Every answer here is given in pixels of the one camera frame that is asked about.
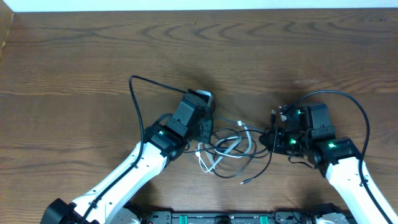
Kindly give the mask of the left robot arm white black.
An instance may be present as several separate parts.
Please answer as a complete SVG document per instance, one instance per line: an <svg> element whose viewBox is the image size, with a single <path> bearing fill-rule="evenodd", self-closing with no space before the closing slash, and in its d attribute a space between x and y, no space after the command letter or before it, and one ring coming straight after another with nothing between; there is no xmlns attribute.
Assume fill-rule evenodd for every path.
<svg viewBox="0 0 398 224"><path fill-rule="evenodd" d="M147 127L143 140L98 185L71 203L54 200L42 223L110 223L130 198L181 156L191 141L209 143L213 132L209 91L188 90L174 114Z"/></svg>

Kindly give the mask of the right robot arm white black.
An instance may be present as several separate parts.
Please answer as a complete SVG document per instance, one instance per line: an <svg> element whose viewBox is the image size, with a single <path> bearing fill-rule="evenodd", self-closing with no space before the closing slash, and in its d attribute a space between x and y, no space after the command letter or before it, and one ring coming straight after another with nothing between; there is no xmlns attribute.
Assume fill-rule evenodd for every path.
<svg viewBox="0 0 398 224"><path fill-rule="evenodd" d="M357 223L397 223L397 214L370 176L350 138L337 138L324 103L293 107L285 126L270 128L259 141L274 154L307 158L347 204Z"/></svg>

